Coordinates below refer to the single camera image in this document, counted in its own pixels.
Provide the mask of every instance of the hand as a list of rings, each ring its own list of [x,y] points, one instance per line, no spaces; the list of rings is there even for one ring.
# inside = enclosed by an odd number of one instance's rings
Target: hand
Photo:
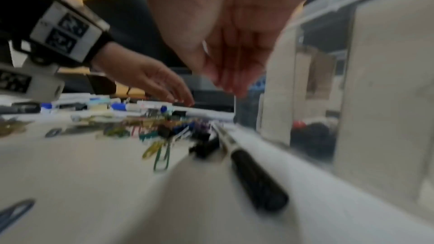
[[[264,72],[281,30],[302,0],[147,1],[162,37],[187,66],[243,96]]]
[[[187,106],[194,104],[190,90],[176,73],[163,63],[117,43],[107,43],[95,55],[91,64],[110,79],[140,88],[160,100],[173,103],[176,99]]]

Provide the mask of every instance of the white desk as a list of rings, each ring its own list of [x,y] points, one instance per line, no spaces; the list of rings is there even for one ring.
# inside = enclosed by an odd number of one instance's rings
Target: white desk
[[[36,199],[0,244],[434,243],[433,227],[252,132],[233,135],[288,191],[278,216],[253,210],[229,157],[196,161],[184,141],[172,149],[169,171],[155,174],[138,140],[44,138],[65,125],[58,116],[0,140],[0,209]]]

